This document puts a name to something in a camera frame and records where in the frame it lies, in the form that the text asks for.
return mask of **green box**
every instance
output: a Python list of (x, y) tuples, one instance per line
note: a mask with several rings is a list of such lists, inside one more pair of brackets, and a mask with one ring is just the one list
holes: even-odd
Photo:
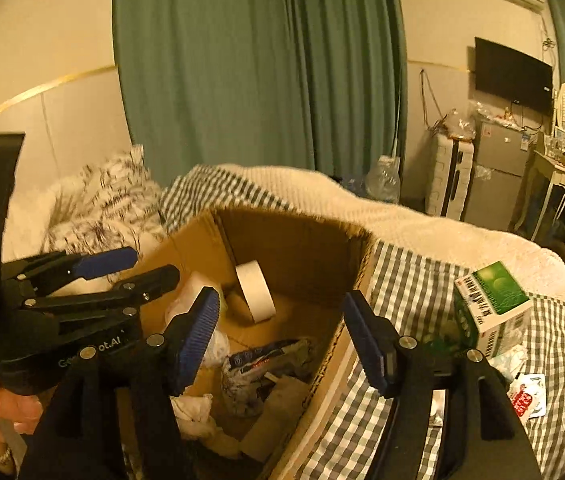
[(462, 342), (487, 358), (522, 342), (531, 300), (502, 262), (458, 278), (454, 309)]

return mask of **tv screen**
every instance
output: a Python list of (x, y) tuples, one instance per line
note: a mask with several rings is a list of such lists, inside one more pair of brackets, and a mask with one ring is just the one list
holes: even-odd
[(475, 38), (475, 89), (552, 114), (553, 69), (518, 50)]

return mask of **large plastic water bottle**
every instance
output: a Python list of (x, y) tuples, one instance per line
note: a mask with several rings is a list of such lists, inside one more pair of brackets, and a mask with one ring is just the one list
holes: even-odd
[(399, 156), (382, 155), (364, 179), (369, 198), (397, 204), (400, 199)]

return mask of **white tape roll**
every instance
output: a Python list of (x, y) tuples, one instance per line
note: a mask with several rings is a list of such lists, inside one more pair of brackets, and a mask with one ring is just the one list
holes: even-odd
[(236, 267), (238, 282), (245, 295), (246, 304), (254, 318), (254, 323), (270, 319), (276, 315), (274, 300), (264, 281), (262, 270), (255, 260)]

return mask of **checkered cloth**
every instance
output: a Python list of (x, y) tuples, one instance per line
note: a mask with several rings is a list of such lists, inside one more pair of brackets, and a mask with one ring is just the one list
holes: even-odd
[[(161, 198), (169, 232), (205, 208), (226, 205), (295, 209), (256, 184), (213, 166), (197, 166), (178, 177)], [(389, 317), (399, 333), (422, 338), (439, 333), (453, 319), (453, 282), (469, 272), (379, 241), (367, 296), (376, 314)], [(565, 303), (533, 295), (531, 300), (533, 316), (524, 342), (529, 360), (523, 371), (546, 375), (547, 414), (528, 421), (527, 432), (543, 477), (557, 479), (565, 471)], [(321, 438), (296, 476), (301, 480), (363, 478), (386, 423), (389, 402), (369, 387), (358, 362)], [(439, 428), (429, 428), (421, 479), (433, 474), (440, 436)]]

